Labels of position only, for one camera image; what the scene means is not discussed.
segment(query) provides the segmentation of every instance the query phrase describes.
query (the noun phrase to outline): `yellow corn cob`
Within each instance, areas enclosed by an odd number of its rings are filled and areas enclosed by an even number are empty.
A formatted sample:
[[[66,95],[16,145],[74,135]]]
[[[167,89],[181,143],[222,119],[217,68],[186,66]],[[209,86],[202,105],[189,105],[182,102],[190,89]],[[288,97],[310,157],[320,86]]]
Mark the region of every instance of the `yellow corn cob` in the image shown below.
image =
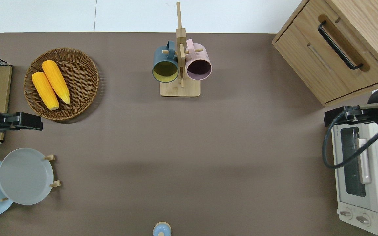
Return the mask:
[[[34,86],[36,87],[37,92],[39,93],[40,98],[42,99],[43,103],[49,110],[56,110],[59,108],[59,102],[56,98],[56,95],[51,87],[51,84],[46,78],[45,73],[37,72],[34,73],[32,76],[32,81]]]
[[[45,60],[42,64],[42,67],[43,71],[46,74],[46,77],[55,90],[55,93],[66,104],[69,104],[69,90],[56,62],[54,62],[53,60]]]

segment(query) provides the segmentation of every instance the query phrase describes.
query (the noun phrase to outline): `oven window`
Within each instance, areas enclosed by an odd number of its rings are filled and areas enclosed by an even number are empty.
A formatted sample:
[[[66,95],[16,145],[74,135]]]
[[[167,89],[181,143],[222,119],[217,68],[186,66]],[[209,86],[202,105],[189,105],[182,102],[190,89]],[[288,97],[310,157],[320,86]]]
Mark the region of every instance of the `oven window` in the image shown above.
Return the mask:
[[[342,157],[348,158],[358,149],[358,127],[341,129]],[[366,196],[366,187],[360,182],[358,158],[344,166],[346,192],[359,197]]]

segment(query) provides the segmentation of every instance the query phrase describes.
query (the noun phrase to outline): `wooden drawer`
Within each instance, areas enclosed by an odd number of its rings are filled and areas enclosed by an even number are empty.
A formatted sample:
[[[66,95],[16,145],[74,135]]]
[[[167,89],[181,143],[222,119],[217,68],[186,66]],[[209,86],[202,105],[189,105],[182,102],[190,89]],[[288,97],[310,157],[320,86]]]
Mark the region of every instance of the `wooden drawer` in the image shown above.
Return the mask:
[[[378,60],[344,17],[325,0],[303,1],[273,41],[324,106],[378,88]],[[323,22],[321,28],[329,39],[318,31]],[[340,49],[345,59],[328,41]],[[350,69],[346,61],[362,66]]]
[[[350,93],[337,74],[323,62],[300,30],[290,25],[278,40],[278,49],[321,103]]]

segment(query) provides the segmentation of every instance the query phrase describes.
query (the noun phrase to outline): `drawer handle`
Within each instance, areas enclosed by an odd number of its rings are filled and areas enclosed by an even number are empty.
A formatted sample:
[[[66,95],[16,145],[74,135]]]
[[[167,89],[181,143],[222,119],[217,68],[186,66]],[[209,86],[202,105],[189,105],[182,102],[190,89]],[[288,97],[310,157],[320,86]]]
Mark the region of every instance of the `drawer handle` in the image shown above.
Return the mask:
[[[342,59],[342,61],[346,64],[346,66],[348,66],[348,68],[350,68],[351,70],[356,70],[356,69],[360,68],[361,66],[363,66],[362,63],[359,64],[358,66],[352,64],[352,62],[348,59],[348,57],[344,54],[344,52],[341,51],[341,49],[338,47],[338,45],[336,45],[336,43],[330,38],[330,36],[323,29],[323,25],[325,23],[326,23],[326,21],[323,21],[319,25],[318,31],[321,34],[321,36],[323,37],[323,39],[325,39],[326,42],[329,44],[329,46],[333,49],[333,51],[335,51],[336,54],[338,54],[338,56]]]

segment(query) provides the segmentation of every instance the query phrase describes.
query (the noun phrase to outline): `wicker basket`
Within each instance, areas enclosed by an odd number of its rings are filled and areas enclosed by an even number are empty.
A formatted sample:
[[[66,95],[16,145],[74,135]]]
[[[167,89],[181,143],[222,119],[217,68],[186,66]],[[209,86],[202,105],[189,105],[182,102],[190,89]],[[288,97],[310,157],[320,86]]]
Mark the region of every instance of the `wicker basket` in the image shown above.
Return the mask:
[[[50,111],[40,99],[31,80],[35,72],[43,72],[42,63],[53,60],[58,65],[70,94],[70,103],[59,100],[59,109]],[[96,97],[99,72],[90,57],[73,48],[56,48],[34,60],[24,78],[24,96],[38,115],[54,120],[68,120],[84,112]]]

